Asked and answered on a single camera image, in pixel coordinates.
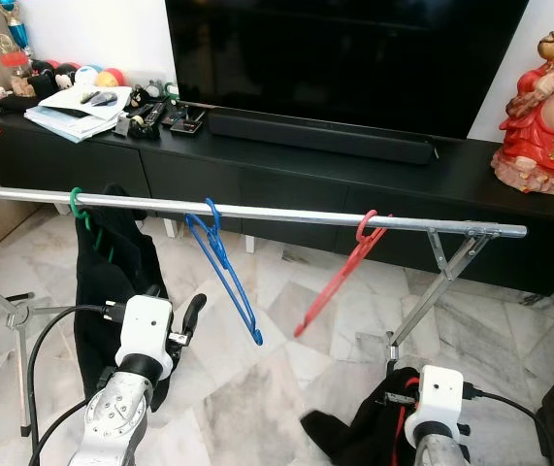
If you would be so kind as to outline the blue plastic hanger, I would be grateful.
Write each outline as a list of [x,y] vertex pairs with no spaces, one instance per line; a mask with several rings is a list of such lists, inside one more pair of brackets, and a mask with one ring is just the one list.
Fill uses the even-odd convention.
[[205,201],[211,210],[212,225],[207,225],[198,215],[193,214],[184,214],[184,222],[186,222],[189,232],[195,237],[196,243],[213,267],[215,274],[218,275],[224,291],[228,294],[243,324],[248,329],[249,336],[253,339],[255,345],[263,346],[264,339],[258,328],[257,316],[251,308],[240,277],[238,277],[231,261],[229,261],[227,251],[222,240],[220,240],[220,213],[211,198],[206,198]]

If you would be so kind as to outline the black garment with red stripes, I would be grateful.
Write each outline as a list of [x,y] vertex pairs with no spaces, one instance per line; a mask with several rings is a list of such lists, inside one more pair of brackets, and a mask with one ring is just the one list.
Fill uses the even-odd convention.
[[[406,367],[384,379],[389,377],[419,378],[419,373]],[[350,423],[319,410],[300,418],[304,431],[334,466],[413,466],[415,447],[404,431],[413,407],[382,405],[383,381],[362,401]]]

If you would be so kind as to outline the red plastic hanger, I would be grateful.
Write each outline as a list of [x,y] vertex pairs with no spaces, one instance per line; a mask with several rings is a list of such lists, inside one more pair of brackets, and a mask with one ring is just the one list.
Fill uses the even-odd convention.
[[311,303],[307,313],[303,316],[302,322],[296,325],[294,330],[295,338],[302,338],[305,329],[311,325],[312,321],[316,319],[322,311],[324,311],[324,308],[329,305],[331,299],[333,299],[334,294],[339,292],[339,289],[342,288],[344,281],[346,281],[352,272],[360,266],[360,263],[365,260],[367,254],[369,254],[374,245],[386,234],[386,227],[378,227],[371,232],[364,231],[367,225],[369,225],[370,218],[375,215],[377,215],[377,212],[375,210],[370,210],[365,214],[364,218],[358,222],[355,232],[355,239],[357,240],[355,249],[352,250],[339,272],[336,272],[330,282],[321,289],[319,294],[317,294],[315,301]]

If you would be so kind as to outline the green plastic hanger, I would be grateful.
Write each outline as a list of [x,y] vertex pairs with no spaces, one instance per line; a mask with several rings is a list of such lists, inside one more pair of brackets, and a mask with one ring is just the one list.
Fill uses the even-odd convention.
[[91,217],[90,210],[87,208],[79,208],[78,195],[81,194],[81,187],[73,187],[71,194],[69,194],[69,200],[71,200],[72,214],[77,220],[81,220],[84,223],[84,227],[89,235],[91,241],[90,245],[94,252],[102,253],[102,245],[104,244],[104,232],[102,229],[96,229],[93,227],[93,217]]

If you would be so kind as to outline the black t-shirt with logo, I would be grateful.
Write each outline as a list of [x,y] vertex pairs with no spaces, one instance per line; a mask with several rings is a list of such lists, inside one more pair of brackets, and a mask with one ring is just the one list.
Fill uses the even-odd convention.
[[[76,214],[78,306],[122,305],[135,294],[169,296],[151,237],[138,223],[145,210],[86,206]],[[74,316],[74,348],[81,370],[84,398],[93,398],[116,368],[121,324],[100,314]]]

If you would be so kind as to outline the silver metal clothes rack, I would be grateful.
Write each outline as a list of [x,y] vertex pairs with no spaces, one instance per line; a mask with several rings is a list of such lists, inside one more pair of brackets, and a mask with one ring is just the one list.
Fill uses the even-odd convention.
[[[22,203],[69,204],[71,192],[6,189],[0,187],[0,199],[22,201]],[[211,210],[206,203],[193,201],[176,201],[151,198],[130,198],[130,196],[111,196],[103,194],[79,194],[79,208],[82,206],[107,206],[130,210],[145,210],[145,212],[162,212],[172,214],[210,215]],[[220,217],[244,218],[244,220],[271,220],[298,223],[325,223],[325,225],[357,226],[364,218],[362,215],[303,212],[303,210],[259,208],[259,206],[236,206],[215,204]],[[485,248],[490,240],[497,237],[525,237],[528,227],[511,225],[511,223],[493,223],[462,220],[426,220],[426,218],[408,218],[396,216],[374,216],[370,218],[367,227],[386,227],[392,230],[423,231],[428,234],[435,254],[440,274],[435,282],[429,285],[427,292],[415,307],[413,315],[406,316],[404,324],[392,334],[389,341],[389,363],[395,364],[398,347],[409,333],[417,327],[423,316],[437,305],[438,299],[453,281],[458,279],[460,272],[466,270],[476,255]]]

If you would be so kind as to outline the black TV cabinet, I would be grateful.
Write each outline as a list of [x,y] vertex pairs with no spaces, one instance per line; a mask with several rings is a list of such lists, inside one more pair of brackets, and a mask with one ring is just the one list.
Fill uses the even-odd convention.
[[491,240],[464,271],[477,283],[554,293],[554,195],[520,192],[495,178],[497,146],[437,139],[438,158],[417,167],[351,155],[171,132],[158,139],[113,133],[74,143],[0,113],[0,184],[100,192],[116,183],[143,198],[361,215],[513,223],[522,239]]

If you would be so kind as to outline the small black box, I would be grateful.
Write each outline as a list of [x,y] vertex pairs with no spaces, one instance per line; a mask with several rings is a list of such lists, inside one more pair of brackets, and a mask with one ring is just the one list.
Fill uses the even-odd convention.
[[182,136],[193,136],[202,127],[206,114],[206,108],[184,107],[175,114],[169,129],[171,132],[182,134]]

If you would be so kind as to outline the black soundbar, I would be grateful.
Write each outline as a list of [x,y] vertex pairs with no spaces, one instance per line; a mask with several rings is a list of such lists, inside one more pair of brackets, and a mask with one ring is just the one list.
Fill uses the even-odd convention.
[[418,134],[272,113],[217,107],[209,110],[207,123],[215,136],[228,136],[281,144],[303,150],[342,152],[387,161],[428,165],[438,151]]

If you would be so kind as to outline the stack of white papers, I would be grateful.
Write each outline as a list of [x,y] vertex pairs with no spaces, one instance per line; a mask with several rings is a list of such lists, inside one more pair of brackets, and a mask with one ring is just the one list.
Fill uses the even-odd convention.
[[[107,107],[82,105],[82,98],[93,90],[112,90],[118,99]],[[131,93],[131,87],[71,87],[43,99],[36,107],[28,108],[23,116],[68,141],[78,143],[116,128],[118,119],[124,116],[124,107],[129,103]]]

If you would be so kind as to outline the small dark gadget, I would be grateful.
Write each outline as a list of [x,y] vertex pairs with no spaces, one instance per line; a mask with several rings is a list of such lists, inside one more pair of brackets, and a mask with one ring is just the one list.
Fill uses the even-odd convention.
[[107,107],[117,101],[118,97],[112,90],[93,90],[85,94],[81,104],[90,107]]

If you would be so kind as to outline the yellow and red ball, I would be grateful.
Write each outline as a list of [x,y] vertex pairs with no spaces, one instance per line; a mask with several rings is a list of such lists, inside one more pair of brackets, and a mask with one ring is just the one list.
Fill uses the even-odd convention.
[[122,87],[126,81],[124,74],[117,68],[104,68],[96,75],[94,84],[98,87]]

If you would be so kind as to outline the red laughing Buddha statue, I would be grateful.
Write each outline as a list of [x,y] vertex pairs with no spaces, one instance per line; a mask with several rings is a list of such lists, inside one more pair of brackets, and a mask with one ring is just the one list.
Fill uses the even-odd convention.
[[491,168],[513,189],[554,195],[554,31],[539,40],[538,56],[543,65],[520,77],[505,106],[505,137]]

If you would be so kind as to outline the jar with red lid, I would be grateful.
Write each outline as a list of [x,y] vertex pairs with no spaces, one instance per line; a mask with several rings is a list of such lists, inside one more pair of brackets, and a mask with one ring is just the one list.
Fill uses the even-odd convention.
[[23,50],[2,52],[0,54],[0,62],[15,79],[28,79],[28,77],[32,76],[31,58]]

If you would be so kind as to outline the blue and gold trophy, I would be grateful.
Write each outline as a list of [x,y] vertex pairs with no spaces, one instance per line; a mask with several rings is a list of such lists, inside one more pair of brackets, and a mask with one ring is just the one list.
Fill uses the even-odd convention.
[[23,50],[29,58],[32,58],[33,50],[31,49],[31,45],[29,45],[29,35],[27,30],[25,30],[22,18],[20,18],[16,0],[0,0],[0,8],[3,17],[6,19],[6,25],[9,27],[12,40],[15,41],[15,44]]

